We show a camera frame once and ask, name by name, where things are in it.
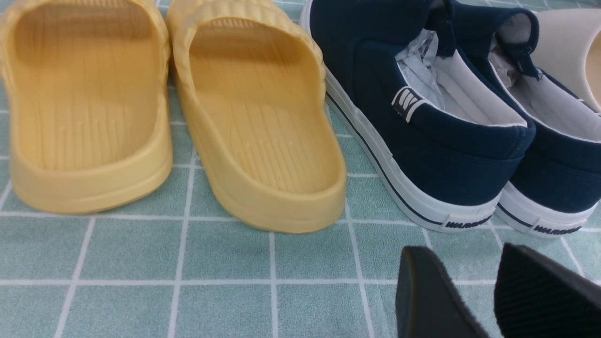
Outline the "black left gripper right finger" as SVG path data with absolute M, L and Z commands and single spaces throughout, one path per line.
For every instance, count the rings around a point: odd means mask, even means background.
M 494 315 L 505 338 L 598 338 L 601 289 L 532 248 L 506 243 Z

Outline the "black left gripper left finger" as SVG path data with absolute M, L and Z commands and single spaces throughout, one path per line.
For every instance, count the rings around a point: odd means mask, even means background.
M 401 251 L 395 300 L 400 338 L 487 338 L 444 264 L 425 246 Z

